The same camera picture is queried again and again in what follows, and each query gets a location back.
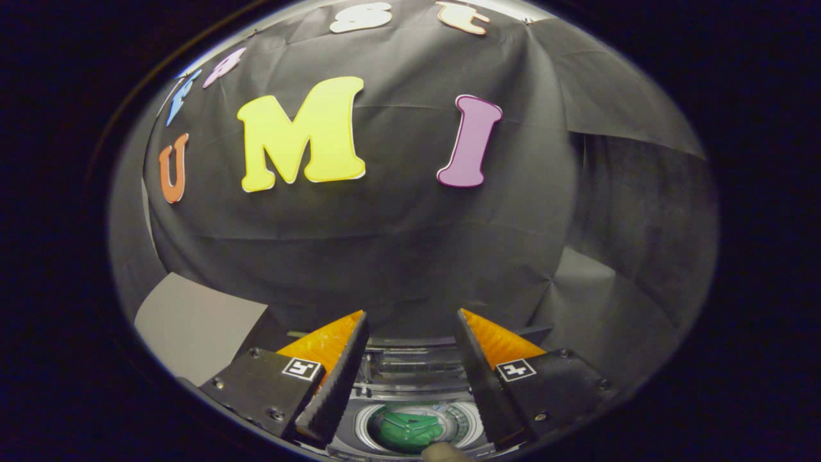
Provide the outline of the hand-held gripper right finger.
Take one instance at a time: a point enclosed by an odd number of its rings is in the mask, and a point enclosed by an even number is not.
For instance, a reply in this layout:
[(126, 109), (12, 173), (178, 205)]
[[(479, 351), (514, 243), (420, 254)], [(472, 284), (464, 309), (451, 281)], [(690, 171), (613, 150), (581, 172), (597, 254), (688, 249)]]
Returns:
[(480, 419), (498, 451), (555, 442), (609, 409), (616, 384), (571, 349), (546, 350), (460, 309), (455, 342)]

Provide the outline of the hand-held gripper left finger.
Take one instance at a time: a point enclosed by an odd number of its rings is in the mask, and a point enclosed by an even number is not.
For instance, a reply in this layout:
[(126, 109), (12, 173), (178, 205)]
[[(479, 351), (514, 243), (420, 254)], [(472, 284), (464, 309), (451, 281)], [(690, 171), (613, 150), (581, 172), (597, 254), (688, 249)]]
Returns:
[(200, 391), (275, 438), (323, 448), (341, 423), (368, 339), (368, 316), (358, 310), (278, 351), (249, 349)]

